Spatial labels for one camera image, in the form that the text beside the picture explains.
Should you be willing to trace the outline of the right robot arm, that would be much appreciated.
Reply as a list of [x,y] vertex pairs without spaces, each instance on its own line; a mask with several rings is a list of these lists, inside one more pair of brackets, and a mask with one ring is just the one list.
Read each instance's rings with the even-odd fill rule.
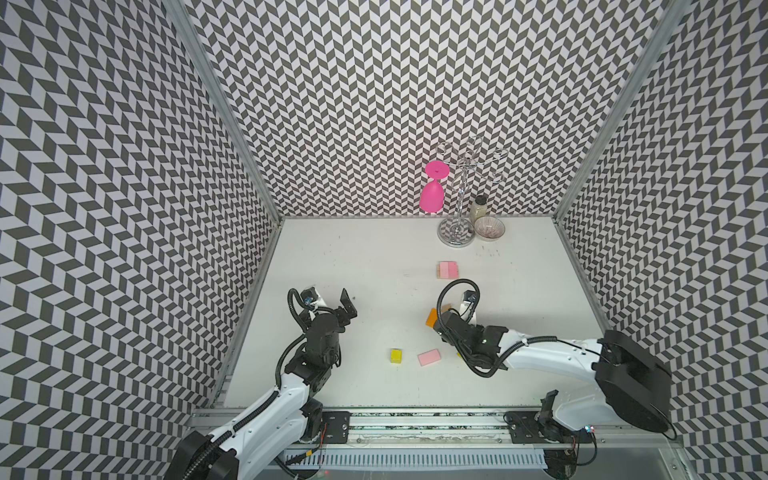
[[440,294],[446,296],[459,285],[467,288],[464,308],[445,308],[438,300],[430,326],[474,375],[490,379],[501,371],[526,369],[581,382],[569,392],[553,389],[542,399],[535,421],[547,441],[618,423],[676,439],[668,363],[617,330],[597,339],[565,340],[478,324],[481,292],[474,281],[453,280]]

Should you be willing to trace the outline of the yellow cube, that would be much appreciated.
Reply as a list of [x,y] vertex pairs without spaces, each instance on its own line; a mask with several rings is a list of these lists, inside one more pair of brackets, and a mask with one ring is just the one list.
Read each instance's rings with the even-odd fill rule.
[[403,360],[403,352],[400,349],[392,349],[390,351],[389,360],[392,364],[401,364]]

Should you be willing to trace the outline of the natural wood block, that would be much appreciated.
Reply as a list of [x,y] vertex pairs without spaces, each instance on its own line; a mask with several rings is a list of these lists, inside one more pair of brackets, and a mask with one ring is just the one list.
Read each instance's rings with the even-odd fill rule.
[[445,280],[454,280],[459,278],[459,271],[456,268],[448,266],[447,268],[439,268],[437,270],[437,278]]

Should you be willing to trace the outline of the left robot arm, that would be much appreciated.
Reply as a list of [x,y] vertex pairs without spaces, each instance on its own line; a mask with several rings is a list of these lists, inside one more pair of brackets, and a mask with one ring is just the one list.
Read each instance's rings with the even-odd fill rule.
[[358,312],[346,290],[337,308],[328,307],[314,288],[290,289],[287,303],[302,333],[279,357],[275,386],[213,432],[189,433],[177,446],[166,479],[254,479],[270,464],[292,479],[314,476],[292,469],[295,460],[281,455],[297,442],[323,444],[327,427],[315,395],[341,365],[339,335]]

